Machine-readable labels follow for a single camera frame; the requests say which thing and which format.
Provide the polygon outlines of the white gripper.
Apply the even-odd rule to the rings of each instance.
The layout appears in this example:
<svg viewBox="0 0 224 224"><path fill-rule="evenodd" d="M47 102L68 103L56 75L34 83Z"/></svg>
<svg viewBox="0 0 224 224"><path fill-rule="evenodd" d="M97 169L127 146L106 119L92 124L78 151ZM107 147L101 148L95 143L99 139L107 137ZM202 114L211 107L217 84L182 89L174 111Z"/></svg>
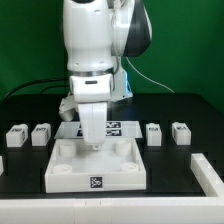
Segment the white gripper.
<svg viewBox="0 0 224 224"><path fill-rule="evenodd" d="M105 141L107 102L111 98L111 74L92 77L70 77L70 88L78 113L84 141L101 145Z"/></svg>

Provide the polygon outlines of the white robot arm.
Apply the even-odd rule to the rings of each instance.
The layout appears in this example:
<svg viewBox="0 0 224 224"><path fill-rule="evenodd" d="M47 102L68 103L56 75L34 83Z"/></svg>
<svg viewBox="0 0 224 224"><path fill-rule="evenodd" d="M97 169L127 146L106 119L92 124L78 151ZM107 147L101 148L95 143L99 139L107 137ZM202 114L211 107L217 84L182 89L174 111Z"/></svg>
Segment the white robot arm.
<svg viewBox="0 0 224 224"><path fill-rule="evenodd" d="M106 137L107 104L132 96L121 59L148 48L151 23L143 0L64 0L63 32L83 138L97 148Z"/></svg>

